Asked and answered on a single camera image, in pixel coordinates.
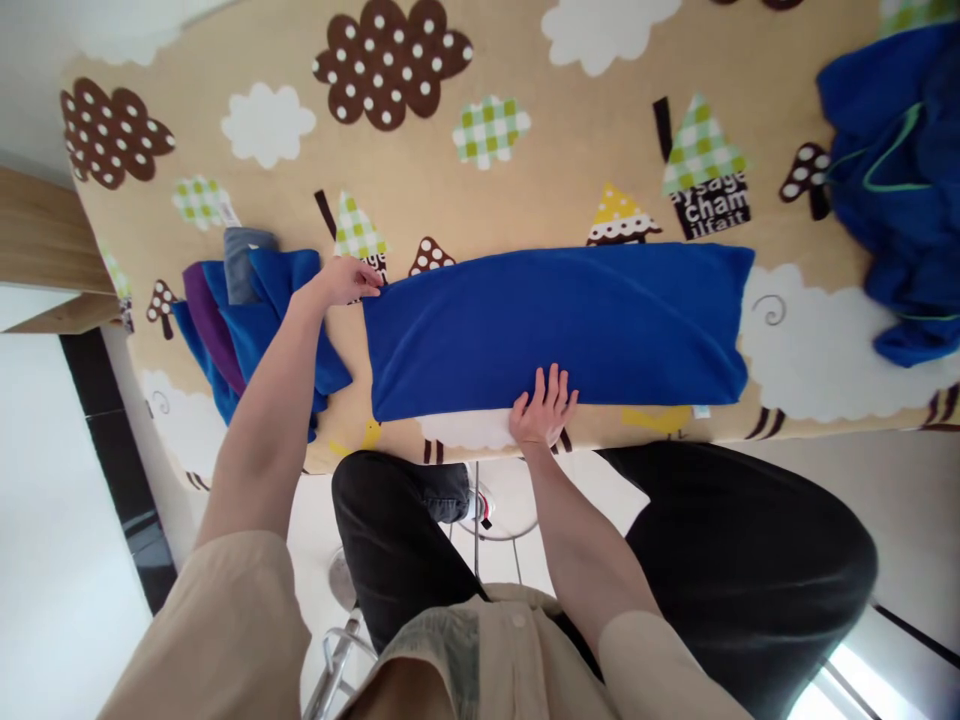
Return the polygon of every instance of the hand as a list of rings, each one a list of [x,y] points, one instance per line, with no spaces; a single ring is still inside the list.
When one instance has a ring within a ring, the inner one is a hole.
[[[559,366],[550,366],[550,382],[544,388],[543,368],[537,368],[537,384],[533,391],[533,400],[527,407],[529,393],[524,393],[513,404],[510,413],[510,434],[520,449],[535,445],[552,447],[560,439],[573,413],[577,409],[579,390],[567,395],[568,373],[559,372]]]
[[[346,305],[362,297],[377,297],[383,285],[377,271],[354,257],[332,258],[303,289],[319,305]]]

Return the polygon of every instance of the purple cloth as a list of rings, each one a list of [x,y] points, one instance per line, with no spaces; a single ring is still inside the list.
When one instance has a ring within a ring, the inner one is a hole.
[[[194,263],[183,271],[183,287],[187,293],[190,318],[210,354],[214,367],[227,381],[231,390],[237,395],[243,395],[243,391],[247,389],[247,383],[240,371],[240,363],[237,362],[237,353],[233,348],[227,323],[220,315],[217,301],[207,286],[207,278],[203,274],[203,263]]]

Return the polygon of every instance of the green checkered print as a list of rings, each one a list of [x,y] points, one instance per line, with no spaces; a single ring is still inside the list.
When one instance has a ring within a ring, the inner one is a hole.
[[[364,258],[387,251],[387,243],[370,222],[367,214],[357,207],[350,193],[340,193],[340,217],[337,220],[337,255]]]
[[[100,256],[103,258],[103,264],[107,266],[107,272],[110,273],[110,279],[113,281],[113,288],[117,291],[117,297],[121,300],[131,295],[130,281],[120,269],[116,259],[102,245],[100,247]]]
[[[960,0],[881,0],[880,37],[960,19]]]
[[[216,180],[207,180],[202,175],[177,181],[173,204],[188,223],[206,231],[213,225],[222,225],[221,203],[230,203],[230,196]]]
[[[727,143],[707,101],[699,93],[694,95],[673,140],[670,161],[663,175],[663,194],[689,190],[746,169],[746,159],[735,146]]]
[[[460,125],[453,131],[453,142],[460,162],[472,161],[481,170],[489,170],[494,158],[510,159],[513,144],[529,129],[530,116],[516,100],[501,102],[489,95],[479,105],[464,108]]]

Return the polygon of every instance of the sneaker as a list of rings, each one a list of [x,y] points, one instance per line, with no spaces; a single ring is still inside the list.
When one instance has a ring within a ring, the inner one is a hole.
[[[490,490],[482,482],[478,482],[475,488],[470,488],[467,498],[467,514],[463,516],[460,522],[479,517],[481,524],[489,529],[490,517],[497,509],[497,504]]]

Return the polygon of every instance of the patterned tablecloth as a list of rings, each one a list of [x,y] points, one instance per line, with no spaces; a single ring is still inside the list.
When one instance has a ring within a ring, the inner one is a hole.
[[[863,294],[869,257],[830,213],[814,82],[951,4],[556,3],[247,0],[72,64],[77,190],[184,482],[209,484],[225,428],[170,304],[232,224],[284,251],[365,258],[388,281],[522,248],[754,248],[741,402],[585,406],[567,450],[960,422],[960,358],[904,370],[871,347],[896,320]],[[308,472],[359,448],[428,463],[516,452],[505,410],[379,425],[362,306],[326,326],[354,382],[320,416]]]

